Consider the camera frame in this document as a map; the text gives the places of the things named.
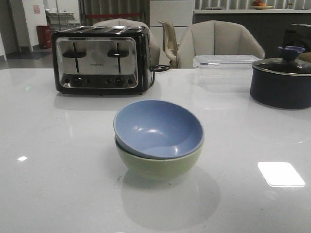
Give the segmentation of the dark blue cooking pot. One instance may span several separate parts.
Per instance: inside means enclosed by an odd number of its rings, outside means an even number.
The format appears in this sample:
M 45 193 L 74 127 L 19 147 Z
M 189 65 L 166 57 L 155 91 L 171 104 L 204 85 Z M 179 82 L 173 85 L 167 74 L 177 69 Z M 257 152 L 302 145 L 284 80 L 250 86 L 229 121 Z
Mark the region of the dark blue cooking pot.
M 251 97 L 264 105 L 281 109 L 311 106 L 310 74 L 279 74 L 253 69 Z

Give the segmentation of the blue bowl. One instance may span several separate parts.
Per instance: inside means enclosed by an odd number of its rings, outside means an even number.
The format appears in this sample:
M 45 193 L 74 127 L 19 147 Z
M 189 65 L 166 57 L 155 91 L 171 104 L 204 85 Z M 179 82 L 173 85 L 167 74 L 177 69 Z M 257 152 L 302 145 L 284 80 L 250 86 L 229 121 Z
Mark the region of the blue bowl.
M 173 159 L 196 151 L 204 128 L 187 109 L 163 100 L 133 102 L 115 115 L 118 144 L 127 152 L 149 159 Z

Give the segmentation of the clear plastic storage container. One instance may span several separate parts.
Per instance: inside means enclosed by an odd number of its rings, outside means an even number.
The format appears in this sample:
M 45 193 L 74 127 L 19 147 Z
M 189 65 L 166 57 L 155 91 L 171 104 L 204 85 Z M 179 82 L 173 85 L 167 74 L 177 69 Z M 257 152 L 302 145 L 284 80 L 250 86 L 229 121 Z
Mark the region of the clear plastic storage container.
M 230 93 L 250 91 L 253 55 L 197 55 L 193 59 L 198 85 L 206 91 Z

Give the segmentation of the fruit bowl on counter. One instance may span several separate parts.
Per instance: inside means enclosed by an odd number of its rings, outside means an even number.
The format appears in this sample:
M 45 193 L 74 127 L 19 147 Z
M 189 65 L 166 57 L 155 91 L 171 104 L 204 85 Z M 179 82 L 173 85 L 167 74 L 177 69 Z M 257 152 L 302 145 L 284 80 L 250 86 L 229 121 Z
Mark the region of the fruit bowl on counter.
M 250 7 L 255 10 L 266 10 L 273 8 L 273 6 L 267 5 L 261 0 L 254 0 L 253 2 L 251 2 Z

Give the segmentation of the black and chrome toaster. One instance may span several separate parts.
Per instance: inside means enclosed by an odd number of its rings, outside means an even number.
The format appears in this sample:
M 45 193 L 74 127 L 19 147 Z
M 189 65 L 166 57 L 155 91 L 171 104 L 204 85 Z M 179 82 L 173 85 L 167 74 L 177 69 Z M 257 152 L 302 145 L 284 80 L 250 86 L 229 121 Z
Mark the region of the black and chrome toaster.
M 51 40 L 55 86 L 63 94 L 134 95 L 154 84 L 145 26 L 78 26 Z

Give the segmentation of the beige plastic chair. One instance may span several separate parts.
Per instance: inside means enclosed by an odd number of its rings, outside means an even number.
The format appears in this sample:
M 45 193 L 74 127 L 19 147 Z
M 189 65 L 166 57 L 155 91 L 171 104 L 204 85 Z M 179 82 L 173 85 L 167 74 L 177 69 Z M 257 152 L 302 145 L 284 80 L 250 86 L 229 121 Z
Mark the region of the beige plastic chair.
M 171 68 L 178 68 L 177 52 L 178 45 L 175 30 L 171 22 L 165 20 L 158 21 L 163 27 L 163 51 L 169 59 Z

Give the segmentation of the red trash bin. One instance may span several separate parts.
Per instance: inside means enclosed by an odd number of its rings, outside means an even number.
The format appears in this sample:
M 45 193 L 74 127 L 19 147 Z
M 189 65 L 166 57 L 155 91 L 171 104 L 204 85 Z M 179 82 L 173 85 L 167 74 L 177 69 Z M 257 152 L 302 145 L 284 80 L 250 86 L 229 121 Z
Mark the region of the red trash bin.
M 36 26 L 37 38 L 39 47 L 41 49 L 49 49 L 52 46 L 51 43 L 51 28 L 49 25 L 37 25 Z

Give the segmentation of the white cabinet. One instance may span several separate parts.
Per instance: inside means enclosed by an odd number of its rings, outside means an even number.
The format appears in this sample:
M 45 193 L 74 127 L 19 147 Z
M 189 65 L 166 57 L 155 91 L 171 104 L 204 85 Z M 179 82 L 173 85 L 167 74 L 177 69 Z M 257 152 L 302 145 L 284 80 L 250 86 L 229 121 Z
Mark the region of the white cabinet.
M 177 43 L 180 42 L 184 30 L 192 24 L 194 1 L 192 0 L 151 0 L 150 29 L 157 43 L 163 45 L 163 27 L 160 21 L 172 23 Z

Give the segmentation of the green bowl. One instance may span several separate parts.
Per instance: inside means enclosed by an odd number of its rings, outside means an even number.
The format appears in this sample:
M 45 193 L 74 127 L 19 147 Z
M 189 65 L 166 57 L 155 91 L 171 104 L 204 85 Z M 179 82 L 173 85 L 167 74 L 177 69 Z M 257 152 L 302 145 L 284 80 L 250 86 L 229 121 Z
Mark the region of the green bowl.
M 125 166 L 133 173 L 145 179 L 165 181 L 177 178 L 190 171 L 201 155 L 201 145 L 194 152 L 172 159 L 149 159 L 135 156 L 125 151 L 115 140 L 118 154 Z

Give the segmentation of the glass pot lid blue knob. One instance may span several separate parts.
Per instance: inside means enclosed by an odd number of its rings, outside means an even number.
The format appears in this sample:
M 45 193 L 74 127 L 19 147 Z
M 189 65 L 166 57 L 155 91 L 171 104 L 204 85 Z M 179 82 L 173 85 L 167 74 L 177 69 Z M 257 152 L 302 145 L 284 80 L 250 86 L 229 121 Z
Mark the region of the glass pot lid blue knob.
M 296 46 L 278 47 L 279 57 L 254 61 L 252 68 L 278 75 L 311 76 L 311 65 L 298 59 L 306 49 Z

